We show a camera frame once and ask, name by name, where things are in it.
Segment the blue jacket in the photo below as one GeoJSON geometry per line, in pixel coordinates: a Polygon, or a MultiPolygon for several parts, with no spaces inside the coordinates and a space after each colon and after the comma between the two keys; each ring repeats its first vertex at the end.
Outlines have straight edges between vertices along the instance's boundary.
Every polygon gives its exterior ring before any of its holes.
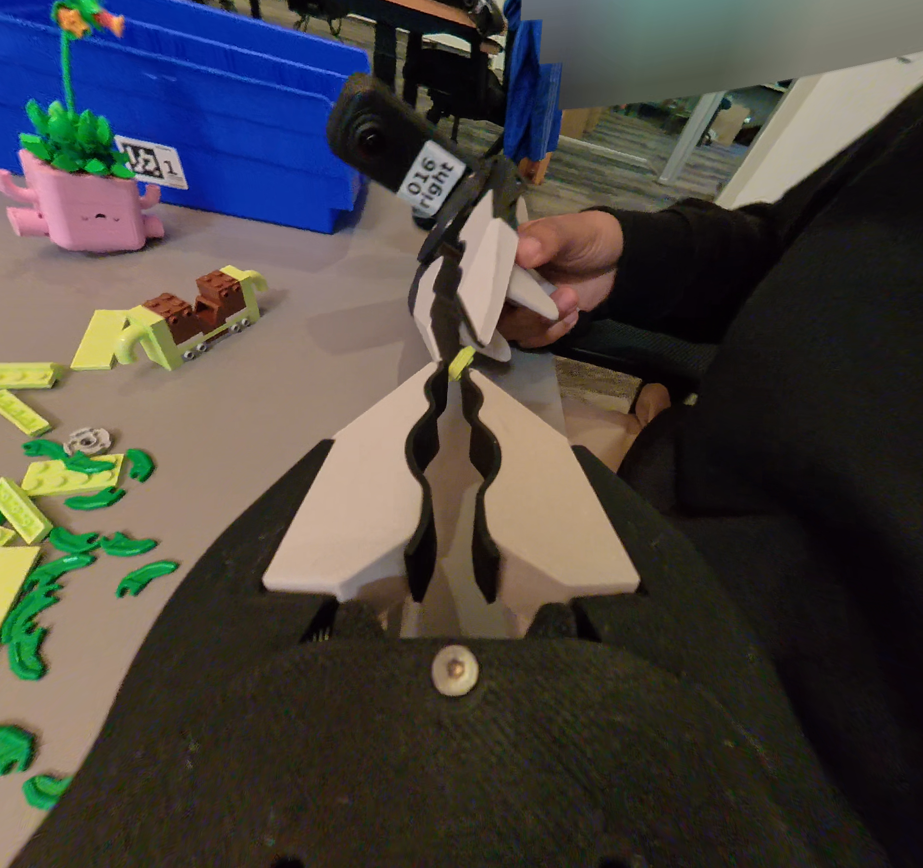
{"type": "Polygon", "coordinates": [[[514,163],[541,162],[558,148],[562,66],[540,61],[542,22],[523,17],[523,0],[505,0],[507,21],[503,152],[514,163]]]}

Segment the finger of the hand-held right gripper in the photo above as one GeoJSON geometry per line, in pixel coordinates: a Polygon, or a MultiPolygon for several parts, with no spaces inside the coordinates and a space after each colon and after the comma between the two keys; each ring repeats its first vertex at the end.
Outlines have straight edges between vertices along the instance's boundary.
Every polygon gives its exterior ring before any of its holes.
{"type": "Polygon", "coordinates": [[[460,256],[433,263],[433,361],[452,362],[466,347],[500,363],[511,346],[498,330],[511,280],[516,235],[485,194],[461,227],[460,256]]]}
{"type": "Polygon", "coordinates": [[[432,361],[448,365],[452,356],[451,343],[445,342],[446,334],[437,329],[438,320],[433,316],[434,306],[441,304],[436,285],[442,267],[442,261],[419,266],[410,289],[410,314],[432,361]]]}

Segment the person's black-clothed torso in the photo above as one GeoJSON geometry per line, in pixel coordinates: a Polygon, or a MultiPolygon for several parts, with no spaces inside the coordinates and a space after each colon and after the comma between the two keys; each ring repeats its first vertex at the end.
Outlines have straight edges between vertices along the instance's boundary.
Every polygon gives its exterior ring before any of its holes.
{"type": "Polygon", "coordinates": [[[675,434],[675,512],[894,866],[921,866],[921,155],[918,89],[776,202],[785,250],[675,434]]]}

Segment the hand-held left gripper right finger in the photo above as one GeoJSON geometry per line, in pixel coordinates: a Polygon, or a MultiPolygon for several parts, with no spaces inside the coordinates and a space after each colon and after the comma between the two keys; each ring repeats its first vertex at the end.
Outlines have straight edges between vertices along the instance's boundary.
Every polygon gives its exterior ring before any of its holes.
{"type": "Polygon", "coordinates": [[[512,623],[574,598],[631,594],[640,574],[567,438],[479,370],[461,376],[475,497],[475,582],[512,623]]]}

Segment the black office chair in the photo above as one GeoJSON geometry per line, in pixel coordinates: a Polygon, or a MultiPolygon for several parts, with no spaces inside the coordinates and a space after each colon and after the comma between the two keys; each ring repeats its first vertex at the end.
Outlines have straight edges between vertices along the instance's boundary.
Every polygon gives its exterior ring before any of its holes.
{"type": "Polygon", "coordinates": [[[578,324],[551,345],[557,356],[660,384],[674,403],[693,402],[718,347],[689,343],[611,320],[578,324]]]}

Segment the blue plastic bin with label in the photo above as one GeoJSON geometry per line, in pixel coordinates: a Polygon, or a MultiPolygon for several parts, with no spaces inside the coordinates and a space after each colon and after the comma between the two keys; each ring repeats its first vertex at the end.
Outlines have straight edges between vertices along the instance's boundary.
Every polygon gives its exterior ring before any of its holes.
{"type": "Polygon", "coordinates": [[[327,37],[181,1],[183,19],[131,19],[122,38],[75,41],[75,102],[132,146],[171,147],[174,205],[322,234],[362,209],[365,179],[329,150],[327,125],[367,53],[327,37]]]}

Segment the brown and lime brick model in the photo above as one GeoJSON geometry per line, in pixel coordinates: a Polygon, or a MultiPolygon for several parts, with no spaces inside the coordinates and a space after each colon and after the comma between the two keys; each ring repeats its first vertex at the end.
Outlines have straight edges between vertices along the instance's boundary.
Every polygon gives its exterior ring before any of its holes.
{"type": "Polygon", "coordinates": [[[256,324],[261,317],[258,297],[269,289],[258,271],[232,265],[203,274],[196,286],[194,301],[163,293],[129,310],[113,345],[117,363],[132,364],[141,349],[157,366],[177,370],[216,342],[256,324]]]}

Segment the plain blue plastic bin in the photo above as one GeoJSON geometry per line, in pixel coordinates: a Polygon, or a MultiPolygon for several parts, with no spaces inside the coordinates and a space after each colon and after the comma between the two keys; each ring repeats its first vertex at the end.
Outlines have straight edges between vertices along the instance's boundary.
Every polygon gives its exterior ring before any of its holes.
{"type": "MultiPolygon", "coordinates": [[[[136,27],[149,25],[198,37],[342,77],[371,72],[366,51],[339,41],[283,28],[190,0],[100,0],[115,15],[136,27]]],[[[53,0],[1,0],[3,12],[35,7],[49,22],[53,0]]]]}

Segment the person's right forearm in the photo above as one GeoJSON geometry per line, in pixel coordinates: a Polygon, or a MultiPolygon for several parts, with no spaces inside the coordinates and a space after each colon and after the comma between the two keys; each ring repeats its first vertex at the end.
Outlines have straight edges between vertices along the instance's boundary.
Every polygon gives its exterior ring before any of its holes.
{"type": "Polygon", "coordinates": [[[605,212],[617,219],[623,248],[593,319],[689,343],[720,343],[786,247],[780,203],[726,209],[690,199],[659,212],[605,212]]]}

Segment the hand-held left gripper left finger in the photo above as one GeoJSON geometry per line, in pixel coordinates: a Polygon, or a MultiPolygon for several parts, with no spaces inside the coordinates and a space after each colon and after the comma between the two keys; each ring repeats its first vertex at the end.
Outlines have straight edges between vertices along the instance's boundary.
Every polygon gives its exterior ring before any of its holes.
{"type": "Polygon", "coordinates": [[[271,592],[343,603],[421,601],[437,558],[425,476],[447,368],[431,363],[341,429],[262,577],[271,592]]]}

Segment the pink brick flowerpot figure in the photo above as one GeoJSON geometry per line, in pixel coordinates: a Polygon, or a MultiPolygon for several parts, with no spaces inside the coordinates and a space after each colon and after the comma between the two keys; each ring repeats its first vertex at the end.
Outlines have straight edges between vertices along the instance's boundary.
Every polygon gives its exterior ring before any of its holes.
{"type": "Polygon", "coordinates": [[[20,238],[47,238],[65,251],[138,251],[164,235],[150,214],[157,185],[142,189],[117,147],[109,120],[76,101],[73,46],[98,33],[125,34],[125,18],[101,0],[55,0],[49,10],[62,97],[24,103],[30,130],[17,135],[23,183],[2,167],[2,195],[15,202],[7,219],[20,238]]]}

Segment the black swivel chair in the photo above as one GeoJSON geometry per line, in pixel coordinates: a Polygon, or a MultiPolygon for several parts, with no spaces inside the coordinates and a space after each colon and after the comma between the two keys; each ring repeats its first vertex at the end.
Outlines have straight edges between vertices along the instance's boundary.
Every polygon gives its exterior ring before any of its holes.
{"type": "Polygon", "coordinates": [[[506,89],[492,63],[502,51],[502,45],[492,38],[470,44],[464,54],[409,33],[402,69],[402,99],[415,107],[418,91],[426,90],[431,102],[426,118],[432,124],[450,118],[501,126],[506,115],[506,89]]]}

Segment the person's right hand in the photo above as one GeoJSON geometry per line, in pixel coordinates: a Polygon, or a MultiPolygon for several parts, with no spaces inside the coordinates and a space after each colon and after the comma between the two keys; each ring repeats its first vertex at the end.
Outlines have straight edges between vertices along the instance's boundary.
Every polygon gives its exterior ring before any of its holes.
{"type": "Polygon", "coordinates": [[[550,298],[559,315],[539,314],[507,305],[499,331],[520,348],[551,346],[573,330],[583,313],[602,304],[612,292],[624,236],[617,218],[601,210],[549,216],[519,228],[516,264],[535,270],[556,290],[550,298]]]}

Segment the scattered lime bricks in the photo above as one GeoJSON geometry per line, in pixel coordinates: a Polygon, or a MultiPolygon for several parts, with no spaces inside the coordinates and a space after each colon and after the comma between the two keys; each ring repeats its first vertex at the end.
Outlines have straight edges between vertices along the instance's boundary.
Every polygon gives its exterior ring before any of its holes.
{"type": "Polygon", "coordinates": [[[48,391],[68,371],[108,370],[115,364],[113,345],[125,326],[125,310],[98,310],[92,316],[72,362],[2,362],[2,423],[24,436],[23,453],[32,464],[22,482],[2,477],[2,613],[13,606],[39,556],[38,545],[53,525],[37,508],[41,495],[83,494],[115,486],[121,456],[69,457],[63,443],[48,439],[52,422],[22,399],[20,392],[48,391]]]}

